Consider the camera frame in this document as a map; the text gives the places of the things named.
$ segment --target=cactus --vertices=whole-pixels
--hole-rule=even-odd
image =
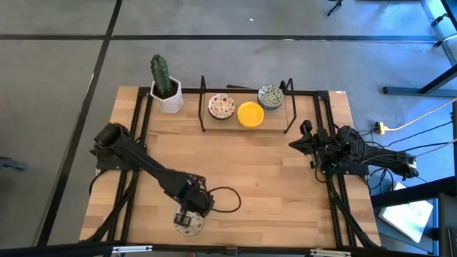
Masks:
[[[169,70],[166,65],[166,61],[162,56],[156,54],[152,57],[151,72],[154,77],[154,81],[156,82],[155,94],[162,99],[167,99],[168,97],[173,96]]]

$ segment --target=patterned plate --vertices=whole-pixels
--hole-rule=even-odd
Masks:
[[[258,103],[267,110],[277,109],[284,101],[283,91],[274,85],[262,86],[257,94]]]
[[[182,213],[180,206],[176,210],[176,213]],[[178,230],[179,233],[185,236],[194,236],[198,234],[205,225],[205,219],[202,218],[198,213],[194,213],[192,211],[188,211],[186,216],[191,218],[191,223],[189,224],[188,228],[180,226],[176,223],[174,223],[174,227]]]
[[[225,93],[218,93],[212,96],[208,102],[208,111],[211,117],[218,120],[230,118],[235,112],[235,100]]]

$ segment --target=white cable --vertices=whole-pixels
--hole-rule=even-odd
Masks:
[[[436,107],[435,109],[429,111],[428,113],[426,113],[426,114],[424,114],[424,115],[422,115],[422,116],[419,116],[419,117],[415,118],[415,119],[412,120],[412,121],[409,121],[407,124],[404,124],[404,125],[402,125],[402,126],[399,126],[398,128],[388,128],[388,127],[385,127],[385,130],[386,130],[386,131],[397,131],[397,130],[400,130],[400,129],[406,127],[407,125],[410,125],[410,124],[412,124],[413,122],[416,122],[416,121],[418,121],[419,119],[422,119],[423,117],[425,117],[425,116],[427,116],[427,115],[433,113],[434,111],[437,111],[437,110],[443,108],[444,106],[446,106],[446,105],[448,105],[448,104],[454,102],[455,100],[457,100],[457,97],[454,98],[454,99],[451,99],[450,101],[448,101],[448,102],[442,104],[442,105],[439,106],[439,107]]]
[[[451,142],[448,142],[447,144],[444,144],[444,145],[442,145],[442,146],[439,146],[439,147],[437,147],[437,148],[435,148],[435,149],[431,149],[430,151],[427,151],[427,152],[425,152],[425,153],[417,154],[416,157],[419,157],[419,156],[421,156],[421,155],[424,155],[424,154],[431,153],[431,152],[433,152],[433,151],[439,150],[439,149],[441,149],[441,148],[443,148],[443,147],[445,147],[445,146],[448,146],[448,145],[450,145],[450,144],[452,144],[452,143],[455,143],[456,141],[457,141],[457,138],[454,139],[454,140],[452,140]]]

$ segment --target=yellow bowl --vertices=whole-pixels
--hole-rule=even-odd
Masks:
[[[246,102],[238,107],[238,121],[245,128],[255,128],[263,121],[263,109],[258,103]]]

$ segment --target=dish rack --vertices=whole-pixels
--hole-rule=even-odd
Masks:
[[[205,76],[201,77],[199,96],[199,120],[201,130],[246,130],[246,131],[282,131],[287,133],[296,120],[295,93],[293,80],[290,78],[287,83],[281,81],[279,88],[282,89],[285,97],[284,102],[276,110],[264,110],[265,115],[262,123],[256,128],[243,127],[236,117],[238,107],[247,101],[257,102],[258,89],[250,89],[242,86],[228,85],[225,89],[208,89]],[[235,114],[226,120],[212,118],[208,111],[208,102],[213,94],[226,93],[235,100]]]

